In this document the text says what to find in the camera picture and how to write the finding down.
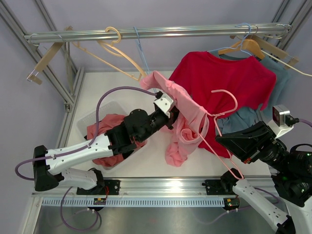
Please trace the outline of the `light pink t shirt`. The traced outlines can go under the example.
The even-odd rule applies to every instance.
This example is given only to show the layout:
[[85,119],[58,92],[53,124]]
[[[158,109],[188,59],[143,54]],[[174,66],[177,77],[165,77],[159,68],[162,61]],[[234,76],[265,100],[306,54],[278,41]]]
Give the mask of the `light pink t shirt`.
[[141,79],[140,86],[145,90],[160,89],[176,101],[179,115],[173,124],[165,160],[171,166],[180,167],[202,142],[202,137],[206,136],[209,129],[208,114],[182,86],[166,79],[157,71]]

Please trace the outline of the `dusty pink t shirt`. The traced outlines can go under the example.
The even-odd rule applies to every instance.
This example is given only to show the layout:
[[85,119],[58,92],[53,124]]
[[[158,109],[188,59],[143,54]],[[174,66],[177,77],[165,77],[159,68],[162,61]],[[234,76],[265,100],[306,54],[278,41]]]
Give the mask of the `dusty pink t shirt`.
[[[107,114],[99,122],[98,136],[101,134],[106,134],[109,137],[111,145],[114,145],[118,142],[116,132],[113,129],[117,129],[119,125],[124,125],[124,119],[128,116],[118,115],[118,114]],[[110,157],[102,157],[94,159],[93,162],[96,165],[101,165],[103,168],[113,168],[116,165],[120,164],[126,160],[134,151],[128,151],[123,154],[118,154]]]

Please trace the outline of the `red t shirt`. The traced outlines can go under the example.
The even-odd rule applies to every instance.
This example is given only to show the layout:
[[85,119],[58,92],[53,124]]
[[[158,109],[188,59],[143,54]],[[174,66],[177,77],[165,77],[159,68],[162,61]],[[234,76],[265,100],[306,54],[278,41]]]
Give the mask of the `red t shirt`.
[[276,75],[256,58],[224,60],[209,52],[189,52],[170,78],[211,115],[225,117],[248,107],[264,110],[276,84]]

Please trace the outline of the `light blue wire hanger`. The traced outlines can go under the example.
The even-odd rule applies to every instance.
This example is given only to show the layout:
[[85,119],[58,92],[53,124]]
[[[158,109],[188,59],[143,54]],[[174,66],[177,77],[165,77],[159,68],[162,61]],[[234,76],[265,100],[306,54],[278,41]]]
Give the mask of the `light blue wire hanger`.
[[143,64],[143,66],[145,68],[144,71],[147,74],[150,74],[150,69],[149,69],[147,60],[146,60],[145,55],[144,55],[144,51],[143,51],[143,48],[142,48],[142,45],[141,45],[141,42],[140,42],[140,37],[139,37],[138,30],[137,30],[137,28],[135,26],[133,27],[133,29],[134,29],[134,31],[136,33],[136,45],[137,45],[138,52],[140,54],[140,58],[141,58],[142,64]]

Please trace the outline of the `beige plastic hanger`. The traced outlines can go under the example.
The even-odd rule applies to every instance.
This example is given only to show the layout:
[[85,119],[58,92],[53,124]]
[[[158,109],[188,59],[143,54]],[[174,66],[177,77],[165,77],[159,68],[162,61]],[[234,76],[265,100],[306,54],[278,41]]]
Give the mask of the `beige plastic hanger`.
[[128,60],[135,68],[136,70],[139,72],[138,77],[136,77],[133,74],[129,74],[123,70],[121,70],[120,68],[112,65],[111,63],[105,61],[104,59],[98,57],[97,55],[93,54],[92,52],[88,51],[86,48],[82,47],[80,45],[80,42],[73,42],[72,44],[77,47],[78,49],[82,50],[83,52],[87,53],[88,55],[91,55],[92,57],[96,58],[97,60],[99,60],[100,62],[108,65],[109,67],[113,68],[114,70],[136,80],[136,81],[140,81],[142,78],[146,77],[147,74],[146,72],[132,59],[130,58],[127,54],[125,54],[123,51],[119,50],[118,48],[115,47],[115,44],[120,43],[121,42],[121,34],[120,32],[114,28],[114,27],[106,27],[105,32],[115,32],[117,34],[117,39],[113,40],[111,42],[106,42],[103,40],[97,40],[98,45],[104,49],[105,51],[107,51],[109,54],[115,56],[115,57],[119,57],[119,58],[124,58],[126,60]]

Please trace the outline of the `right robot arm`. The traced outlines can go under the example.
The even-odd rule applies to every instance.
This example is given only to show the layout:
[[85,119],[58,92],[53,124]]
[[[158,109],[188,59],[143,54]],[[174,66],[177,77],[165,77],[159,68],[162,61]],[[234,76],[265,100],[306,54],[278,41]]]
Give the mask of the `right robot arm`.
[[290,132],[293,124],[278,125],[271,120],[230,134],[216,136],[220,143],[245,164],[260,160],[278,173],[272,176],[279,197],[288,213],[264,198],[246,179],[238,179],[238,170],[230,169],[220,178],[220,187],[234,193],[251,205],[277,234],[310,234],[312,232],[312,154],[299,151],[295,145],[287,150],[279,137]]

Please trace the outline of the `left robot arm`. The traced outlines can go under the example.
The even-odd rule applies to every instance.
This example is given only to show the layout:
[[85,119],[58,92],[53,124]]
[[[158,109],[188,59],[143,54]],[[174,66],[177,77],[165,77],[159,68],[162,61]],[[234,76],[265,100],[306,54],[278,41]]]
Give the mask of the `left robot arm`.
[[138,143],[144,142],[162,127],[173,129],[178,115],[176,107],[167,113],[156,108],[151,114],[135,109],[120,125],[94,140],[60,149],[48,150],[43,145],[37,146],[33,162],[35,191],[69,186],[76,187],[78,195],[104,194],[107,185],[100,170],[93,168],[83,171],[74,169],[74,166],[103,157],[123,154],[130,156],[138,150]]

